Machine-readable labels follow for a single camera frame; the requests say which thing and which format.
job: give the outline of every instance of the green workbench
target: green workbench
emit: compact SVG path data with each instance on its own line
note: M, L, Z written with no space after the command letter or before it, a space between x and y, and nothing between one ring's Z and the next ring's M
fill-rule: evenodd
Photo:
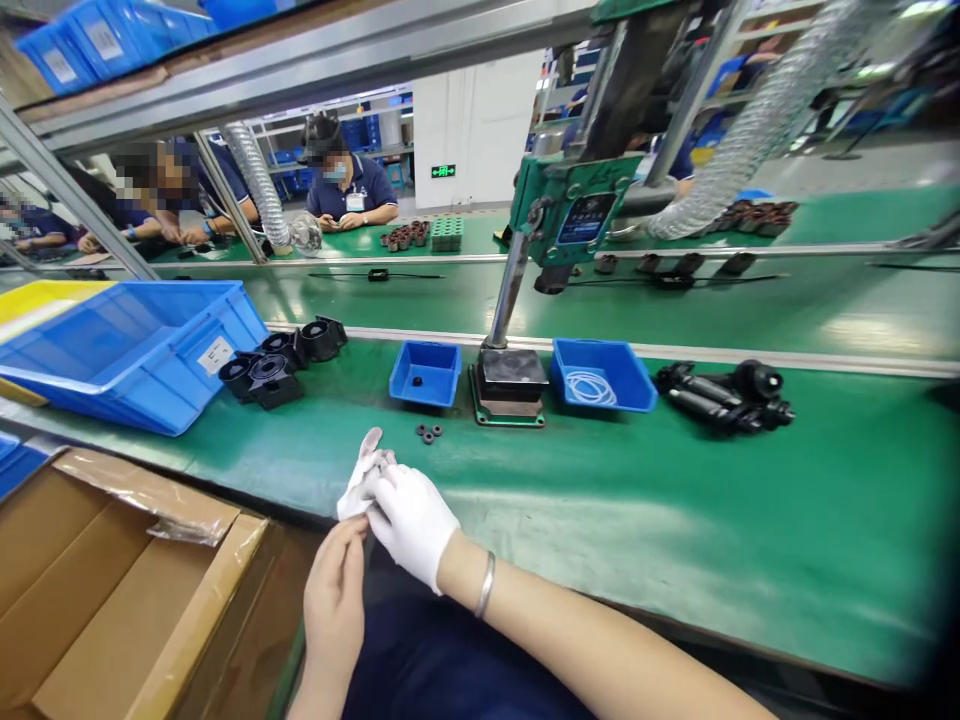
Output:
M957 197L956 188L926 190L811 201L777 243L918 231ZM468 218L463 253L501 253L491 234L503 222L496 213ZM331 234L326 251L386 254L380 232ZM732 236L700 241L718 243L742 244ZM790 277L679 294L595 285L556 297L533 291L531 266L511 335L960 358L955 277L864 260L763 260L750 274ZM371 284L332 275L364 268L279 260L218 269L203 267L202 256L194 265L162 274L242 279L267 322L323 313L348 326L478 335L489 329L503 273L502 263L410 263L404 272L445 278ZM618 276L630 276L631 265L622 261ZM596 277L588 267L580 279ZM16 278L32 279L10 273L0 283ZM425 414L390 400L397 350L353 340L337 360L300 374L306 397L297 403L264 413L221 393L175 439L6 401L0 419L326 515L355 448L380 425L384 444L437 482L468 532L557 582L879 682L904 680L932 642L927 611L941 585L939 543L952 522L956 434L952 416L926 395L931 381L786 371L796 424L731 441L705 436L665 404L651 415L600 419L552 398L548 426L519 431L477 426L463 379L449 411ZM414 428L432 421L446 431L427 447Z
M556 582L877 681L931 642L956 433L929 381L785 371L797 421L752 438L711 439L665 403L604 418L552 396L524 431L478 426L465 377L447 411L391 400L398 348L351 341L270 413L221 392L179 438L7 401L0 417L327 516L379 425L467 532ZM433 446L421 422L444 426Z

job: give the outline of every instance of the yellow plastic bin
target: yellow plastic bin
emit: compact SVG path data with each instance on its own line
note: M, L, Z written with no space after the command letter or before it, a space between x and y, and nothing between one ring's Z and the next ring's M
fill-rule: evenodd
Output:
M16 337L65 310L92 298L115 283L37 280L0 295L0 342ZM0 397L39 407L47 399L0 378Z

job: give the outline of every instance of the exit sign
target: exit sign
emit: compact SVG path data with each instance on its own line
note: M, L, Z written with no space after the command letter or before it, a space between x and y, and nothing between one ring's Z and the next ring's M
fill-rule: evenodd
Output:
M430 168L430 177L453 177L456 174L456 165L434 165Z

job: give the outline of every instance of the machine label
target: machine label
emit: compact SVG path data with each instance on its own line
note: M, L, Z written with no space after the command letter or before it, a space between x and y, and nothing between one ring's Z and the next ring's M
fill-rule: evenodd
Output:
M456 177L456 165L434 165L430 168L430 177Z
M60 82L68 83L77 79L77 74L73 71L73 68L70 67L70 63L67 62L63 53L56 48L45 52L43 54L43 61L47 64L47 67L50 68L50 72L52 72Z
M207 375L213 375L230 362L232 356L233 348L230 347L230 343L221 336L213 341L213 345L207 348L206 352L200 356L197 362L207 371Z
M84 25L83 29L104 60L113 60L113 58L123 55L123 48L117 42L113 30L103 20L95 22L93 25Z
M563 221L557 244L587 243L596 240L616 202L616 193L597 193L577 198Z

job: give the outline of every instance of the flexible duct hose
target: flexible duct hose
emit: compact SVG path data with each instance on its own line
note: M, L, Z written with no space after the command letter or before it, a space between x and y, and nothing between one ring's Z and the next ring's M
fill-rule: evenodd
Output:
M233 153L250 192L253 193L253 200L260 213L260 222L270 244L278 247L289 245L290 229L283 216L283 205L280 204L273 178L270 177L267 164L260 154L260 146L250 128L242 122L232 122L220 128L220 134L226 140L227 147Z
M830 0L744 108L690 194L646 223L657 240L677 240L713 222L784 142L800 113L896 0Z

